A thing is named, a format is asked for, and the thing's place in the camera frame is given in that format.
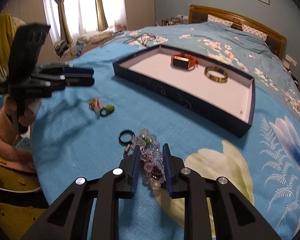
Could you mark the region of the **left hand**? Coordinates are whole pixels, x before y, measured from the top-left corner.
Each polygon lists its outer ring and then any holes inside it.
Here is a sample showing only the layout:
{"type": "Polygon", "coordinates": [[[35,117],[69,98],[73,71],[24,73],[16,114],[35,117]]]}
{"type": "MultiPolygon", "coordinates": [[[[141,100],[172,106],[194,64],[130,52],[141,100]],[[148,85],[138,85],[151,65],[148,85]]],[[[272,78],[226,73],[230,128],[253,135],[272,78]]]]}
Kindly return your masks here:
{"type": "MultiPolygon", "coordinates": [[[[25,109],[24,113],[19,115],[18,122],[24,126],[30,126],[36,120],[37,112],[39,111],[42,105],[41,99],[36,99],[32,101],[27,108],[25,109]]],[[[5,113],[7,116],[11,117],[12,112],[17,111],[17,104],[16,102],[9,96],[5,96],[5,104],[4,104],[5,113]]]]}

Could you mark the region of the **left forearm pink sleeve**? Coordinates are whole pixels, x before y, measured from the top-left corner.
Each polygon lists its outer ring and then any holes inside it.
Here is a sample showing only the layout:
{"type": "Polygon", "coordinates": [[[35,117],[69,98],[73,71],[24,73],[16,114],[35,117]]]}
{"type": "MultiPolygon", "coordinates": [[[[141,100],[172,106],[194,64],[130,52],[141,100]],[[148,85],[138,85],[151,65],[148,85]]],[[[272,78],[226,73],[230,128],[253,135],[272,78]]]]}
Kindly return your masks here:
{"type": "Polygon", "coordinates": [[[0,110],[0,166],[15,171],[36,173],[32,152],[14,146],[17,136],[5,107],[2,107],[0,110]]]}

